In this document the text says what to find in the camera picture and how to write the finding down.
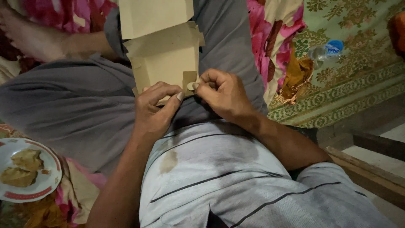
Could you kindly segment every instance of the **plastic water bottle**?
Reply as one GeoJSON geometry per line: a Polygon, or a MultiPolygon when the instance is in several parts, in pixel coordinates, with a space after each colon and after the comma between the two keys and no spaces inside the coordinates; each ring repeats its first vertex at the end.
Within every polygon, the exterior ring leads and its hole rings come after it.
{"type": "Polygon", "coordinates": [[[316,70],[326,61],[338,61],[343,55],[342,50],[342,41],[331,40],[327,44],[311,47],[308,56],[313,60],[313,67],[316,70]]]}

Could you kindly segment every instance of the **fingernail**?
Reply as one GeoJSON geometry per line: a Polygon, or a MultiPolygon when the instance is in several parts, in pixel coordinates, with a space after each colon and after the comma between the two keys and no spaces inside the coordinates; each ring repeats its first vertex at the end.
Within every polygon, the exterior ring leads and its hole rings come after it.
{"type": "Polygon", "coordinates": [[[177,99],[179,99],[179,101],[182,101],[184,99],[184,93],[180,92],[179,94],[177,94],[177,99]]]}
{"type": "Polygon", "coordinates": [[[194,89],[194,90],[197,90],[197,88],[198,88],[199,85],[200,85],[200,84],[198,84],[197,82],[193,83],[193,89],[194,89]]]}

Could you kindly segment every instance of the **bare foot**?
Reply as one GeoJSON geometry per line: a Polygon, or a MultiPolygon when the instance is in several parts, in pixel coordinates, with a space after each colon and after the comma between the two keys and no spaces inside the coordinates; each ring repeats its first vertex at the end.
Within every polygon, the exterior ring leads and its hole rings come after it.
{"type": "Polygon", "coordinates": [[[2,3],[0,29],[12,40],[12,46],[27,56],[44,62],[66,58],[64,42],[68,33],[31,22],[2,3]]]}

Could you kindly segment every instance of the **plate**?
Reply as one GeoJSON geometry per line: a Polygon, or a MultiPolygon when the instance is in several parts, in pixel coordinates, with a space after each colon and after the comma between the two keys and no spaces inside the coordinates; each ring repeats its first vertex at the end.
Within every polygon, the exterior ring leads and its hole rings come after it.
{"type": "Polygon", "coordinates": [[[41,151],[39,158],[44,161],[44,170],[48,170],[49,174],[42,174],[39,170],[35,183],[28,187],[14,187],[0,181],[0,200],[13,203],[40,200],[55,191],[62,179],[62,167],[55,153],[41,143],[26,138],[0,139],[0,172],[8,167],[16,167],[11,156],[26,148],[41,151]]]}

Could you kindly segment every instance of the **gray pants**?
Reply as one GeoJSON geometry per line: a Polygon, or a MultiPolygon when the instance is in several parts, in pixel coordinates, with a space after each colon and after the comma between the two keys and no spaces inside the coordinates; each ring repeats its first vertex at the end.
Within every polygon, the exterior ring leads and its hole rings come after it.
{"type": "MultiPolygon", "coordinates": [[[[194,0],[194,18],[204,33],[199,73],[217,68],[242,78],[250,101],[267,113],[264,86],[255,67],[245,0],[194,0]]],[[[118,9],[104,27],[122,58],[118,9]]],[[[132,70],[100,55],[87,61],[43,64],[0,86],[0,119],[28,137],[72,158],[90,172],[109,175],[134,124],[132,70]]],[[[199,98],[184,100],[169,131],[219,118],[199,98]]]]}

